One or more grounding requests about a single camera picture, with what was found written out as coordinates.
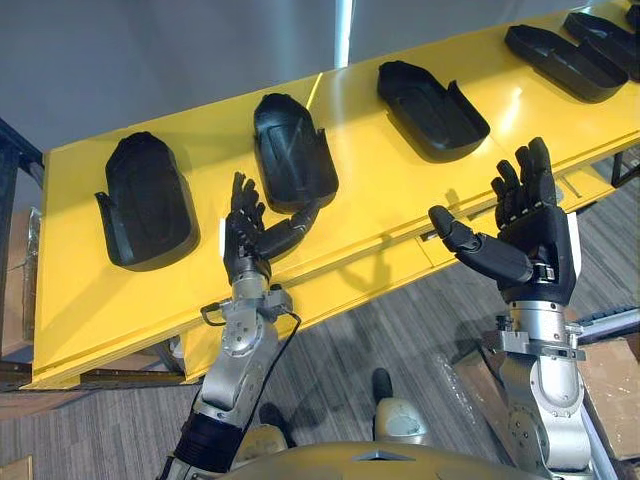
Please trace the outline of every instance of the yellow tray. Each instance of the yellow tray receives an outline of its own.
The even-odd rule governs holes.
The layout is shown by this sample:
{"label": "yellow tray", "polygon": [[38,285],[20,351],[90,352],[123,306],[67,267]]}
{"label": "yellow tray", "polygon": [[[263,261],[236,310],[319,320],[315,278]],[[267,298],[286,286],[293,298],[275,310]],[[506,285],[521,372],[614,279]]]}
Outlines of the yellow tray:
{"label": "yellow tray", "polygon": [[[617,20],[616,4],[592,7]],[[530,23],[557,30],[566,12]],[[252,114],[278,91],[309,105],[325,127],[340,178],[335,200],[304,242],[273,264],[275,281],[295,283],[388,248],[429,229],[441,203],[469,215],[493,203],[489,181],[501,158],[530,137],[550,146],[555,173],[622,150],[640,138],[640,87],[581,104],[542,80],[503,44],[506,26],[454,37],[348,68],[115,130],[51,151],[45,158],[31,387],[52,388],[198,324],[199,308],[230,295],[218,251],[235,170],[258,179]],[[403,59],[457,79],[492,126],[471,155],[440,163],[421,158],[390,123],[377,98],[377,66]],[[118,140],[148,130],[174,151],[193,197],[202,240],[185,259],[136,273],[107,257],[98,206],[104,165]],[[267,224],[280,217],[269,213]]]}

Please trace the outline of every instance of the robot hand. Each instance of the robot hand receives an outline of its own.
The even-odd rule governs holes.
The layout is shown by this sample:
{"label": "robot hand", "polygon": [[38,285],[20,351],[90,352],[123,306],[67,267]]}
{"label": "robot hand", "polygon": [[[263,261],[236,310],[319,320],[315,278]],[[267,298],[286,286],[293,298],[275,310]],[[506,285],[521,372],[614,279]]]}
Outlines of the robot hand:
{"label": "robot hand", "polygon": [[584,352],[577,346],[579,327],[564,320],[576,284],[569,221],[556,204],[542,139],[520,147],[516,158],[520,179],[502,160],[501,177],[491,182],[498,196],[498,238],[474,234],[442,206],[431,208],[429,217],[447,248],[495,279],[509,304],[509,314],[498,317],[498,329],[486,332],[483,343],[506,352],[500,378],[516,464],[545,478],[592,478],[576,366]]}
{"label": "robot hand", "polygon": [[567,305],[576,284],[567,215],[556,205],[549,152],[542,138],[516,151],[520,179],[506,160],[491,186],[498,196],[498,238],[473,231],[440,205],[429,217],[446,247],[472,269],[497,281],[507,303]]}
{"label": "robot hand", "polygon": [[225,221],[224,266],[229,283],[246,271],[271,277],[269,260],[298,244],[315,221],[319,206],[311,202],[291,219],[265,229],[264,203],[258,202],[255,182],[236,172],[231,193],[231,211]]}

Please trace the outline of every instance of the metal bracket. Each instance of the metal bracket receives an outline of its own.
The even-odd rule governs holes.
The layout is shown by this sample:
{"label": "metal bracket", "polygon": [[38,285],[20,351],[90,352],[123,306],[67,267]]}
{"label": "metal bracket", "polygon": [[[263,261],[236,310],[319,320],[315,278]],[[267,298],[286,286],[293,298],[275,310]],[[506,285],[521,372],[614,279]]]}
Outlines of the metal bracket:
{"label": "metal bracket", "polygon": [[621,175],[622,157],[624,152],[618,152],[613,155],[613,171],[611,172],[611,186],[614,188],[621,187],[632,178],[640,176],[640,165],[627,170]]}
{"label": "metal bracket", "polygon": [[527,332],[492,330],[482,334],[482,343],[485,347],[495,351],[533,355],[536,357],[546,356],[572,360],[586,359],[583,350],[572,348],[566,343],[544,342],[540,340],[531,342]]}

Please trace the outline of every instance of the black plastic part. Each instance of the black plastic part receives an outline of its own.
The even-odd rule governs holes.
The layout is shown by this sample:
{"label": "black plastic part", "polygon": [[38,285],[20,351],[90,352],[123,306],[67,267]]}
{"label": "black plastic part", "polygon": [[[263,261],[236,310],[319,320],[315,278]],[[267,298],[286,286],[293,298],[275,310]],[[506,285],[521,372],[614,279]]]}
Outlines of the black plastic part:
{"label": "black plastic part", "polygon": [[382,368],[376,368],[371,375],[371,386],[373,387],[373,400],[376,405],[384,398],[393,397],[393,384],[389,372]]}
{"label": "black plastic part", "polygon": [[629,79],[588,41],[576,47],[549,30],[517,25],[509,27],[505,42],[539,73],[583,101],[602,102]]}
{"label": "black plastic part", "polygon": [[640,5],[631,5],[625,18],[636,32],[640,30]]}
{"label": "black plastic part", "polygon": [[173,452],[176,458],[208,472],[226,473],[244,433],[233,425],[191,412]]}
{"label": "black plastic part", "polygon": [[531,279],[533,267],[523,251],[484,233],[474,234],[440,205],[429,209],[429,218],[449,251],[476,272],[498,284],[523,284]]}
{"label": "black plastic part", "polygon": [[291,219],[282,220],[269,227],[260,236],[256,252],[263,258],[271,259],[283,254],[302,241],[318,216],[318,205],[312,202]]}
{"label": "black plastic part", "polygon": [[256,156],[269,206],[280,213],[312,201],[327,205],[338,191],[324,130],[316,131],[309,111],[289,95],[266,95],[253,116]]}
{"label": "black plastic part", "polygon": [[571,238],[566,215],[559,207],[545,207],[514,220],[498,234],[498,239],[514,245],[523,252],[544,247],[545,263],[553,268],[555,280],[551,283],[514,284],[498,282],[502,298],[509,303],[517,300],[541,300],[567,305],[576,285],[573,268]]}
{"label": "black plastic part", "polygon": [[564,28],[581,42],[589,43],[605,57],[640,82],[640,36],[604,18],[586,13],[570,13]]}
{"label": "black plastic part", "polygon": [[524,284],[533,275],[529,258],[512,247],[484,233],[476,234],[480,242],[477,250],[461,250],[456,258],[476,272],[493,278],[500,284]]}
{"label": "black plastic part", "polygon": [[402,61],[380,65],[378,94],[427,155],[464,157],[489,135],[489,124],[458,88],[444,88],[424,68]]}
{"label": "black plastic part", "polygon": [[173,153],[149,132],[118,143],[105,167],[109,195],[96,193],[109,259],[146,271],[177,262],[199,240],[186,181]]}

